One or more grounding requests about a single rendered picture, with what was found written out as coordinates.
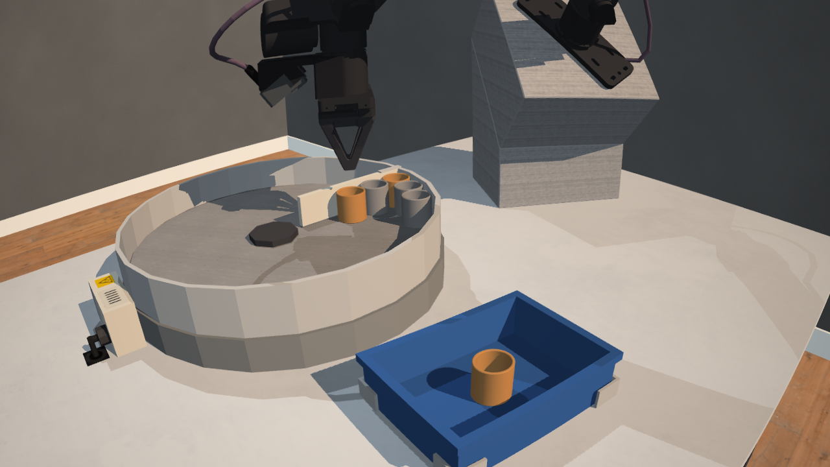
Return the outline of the bronze bushing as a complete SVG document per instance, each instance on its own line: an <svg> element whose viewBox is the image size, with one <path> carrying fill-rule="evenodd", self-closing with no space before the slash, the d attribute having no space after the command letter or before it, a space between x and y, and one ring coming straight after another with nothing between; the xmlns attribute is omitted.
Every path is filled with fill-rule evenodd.
<svg viewBox="0 0 830 467"><path fill-rule="evenodd" d="M471 397L485 406L509 401L515 375L515 357L498 349L481 351L472 359Z"/></svg>
<svg viewBox="0 0 830 467"><path fill-rule="evenodd" d="M383 177L383 180L388 182L389 206L392 209L395 209L394 184L396 184L398 182L406 181L406 180L411 180L411 176L409 176L408 174L405 174L405 173L391 173L391 174L386 174ZM398 180L400 180L400 181L398 181Z"/></svg>
<svg viewBox="0 0 830 467"><path fill-rule="evenodd" d="M338 220L343 224L358 224L365 221L366 192L364 188L349 186L336 190Z"/></svg>

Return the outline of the grey hollow cylinder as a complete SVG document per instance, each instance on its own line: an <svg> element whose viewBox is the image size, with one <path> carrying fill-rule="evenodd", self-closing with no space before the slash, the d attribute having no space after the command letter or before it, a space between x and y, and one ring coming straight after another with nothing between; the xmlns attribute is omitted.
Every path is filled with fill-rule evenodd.
<svg viewBox="0 0 830 467"><path fill-rule="evenodd" d="M388 182L377 178L366 180L361 183L361 188L366 192L367 215L384 215L390 210Z"/></svg>
<svg viewBox="0 0 830 467"><path fill-rule="evenodd" d="M407 190L422 189L423 184L418 181L406 180L394 184L394 203L396 215L402 217L402 194Z"/></svg>
<svg viewBox="0 0 830 467"><path fill-rule="evenodd" d="M402 224L407 228L423 228L432 217L432 194L413 189L402 194Z"/></svg>

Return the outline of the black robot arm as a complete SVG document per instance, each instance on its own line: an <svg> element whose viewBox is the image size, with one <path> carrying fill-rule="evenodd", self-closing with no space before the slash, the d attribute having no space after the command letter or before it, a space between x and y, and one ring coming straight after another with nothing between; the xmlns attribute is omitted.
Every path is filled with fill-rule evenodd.
<svg viewBox="0 0 830 467"><path fill-rule="evenodd" d="M385 2L271 0L264 3L261 13L263 57L313 51L319 42L319 28L320 50L334 53L334 56L315 53L261 60L257 63L260 96L270 107L275 106L307 82L303 66L314 65L315 99L345 97L344 56L338 54L349 51L349 57L353 57L353 51L367 47L365 30L370 29L374 13ZM600 35L604 25L616 23L614 8L618 2L569 0L566 4L562 0L518 0L517 6L563 45L605 88L613 89L634 71L632 63Z"/></svg>

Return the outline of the beige round turntable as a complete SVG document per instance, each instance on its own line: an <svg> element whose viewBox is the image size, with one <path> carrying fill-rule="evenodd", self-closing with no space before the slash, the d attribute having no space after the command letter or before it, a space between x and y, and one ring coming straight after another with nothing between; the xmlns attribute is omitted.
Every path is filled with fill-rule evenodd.
<svg viewBox="0 0 830 467"><path fill-rule="evenodd" d="M407 228L392 208L338 220L336 190L391 173L432 194L423 228ZM88 280L102 325L87 337L87 366L110 358L107 344L122 357L149 342L204 368L309 368L400 335L444 288L432 182L361 158L354 171L315 156L191 178L132 211L115 252L123 283L116 271Z"/></svg>

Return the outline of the blue open crate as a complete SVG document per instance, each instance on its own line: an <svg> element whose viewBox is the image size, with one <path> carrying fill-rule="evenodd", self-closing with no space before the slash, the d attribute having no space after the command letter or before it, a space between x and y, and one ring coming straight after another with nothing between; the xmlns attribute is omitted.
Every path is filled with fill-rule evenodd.
<svg viewBox="0 0 830 467"><path fill-rule="evenodd" d="M515 357L511 397L496 406L471 397L472 359L489 349ZM355 355L379 410L432 463L492 467L592 406L623 353L513 291Z"/></svg>

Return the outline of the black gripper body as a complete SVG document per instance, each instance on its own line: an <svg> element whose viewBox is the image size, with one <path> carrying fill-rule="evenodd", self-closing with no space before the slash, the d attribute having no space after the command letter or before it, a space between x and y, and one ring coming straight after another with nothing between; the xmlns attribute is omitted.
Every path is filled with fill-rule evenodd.
<svg viewBox="0 0 830 467"><path fill-rule="evenodd" d="M375 99L368 83L366 48L353 51L350 58L349 51L341 51L338 55L344 56L345 97L319 99L319 119L357 117L357 110L359 117L375 116Z"/></svg>

